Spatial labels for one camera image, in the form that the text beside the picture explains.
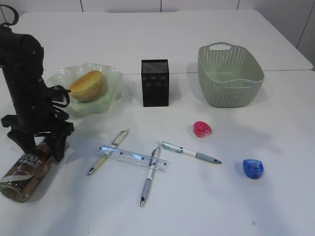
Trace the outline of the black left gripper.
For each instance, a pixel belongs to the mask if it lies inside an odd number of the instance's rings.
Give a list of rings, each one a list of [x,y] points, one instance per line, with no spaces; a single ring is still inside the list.
[[[55,161],[61,162],[66,135],[74,131],[73,124],[67,122],[69,115],[62,110],[70,102],[70,91],[60,85],[46,86],[43,58],[44,49],[33,36],[0,32],[0,66],[24,131],[10,130],[7,136],[26,153],[36,146],[33,134],[54,133],[45,138],[45,143]]]

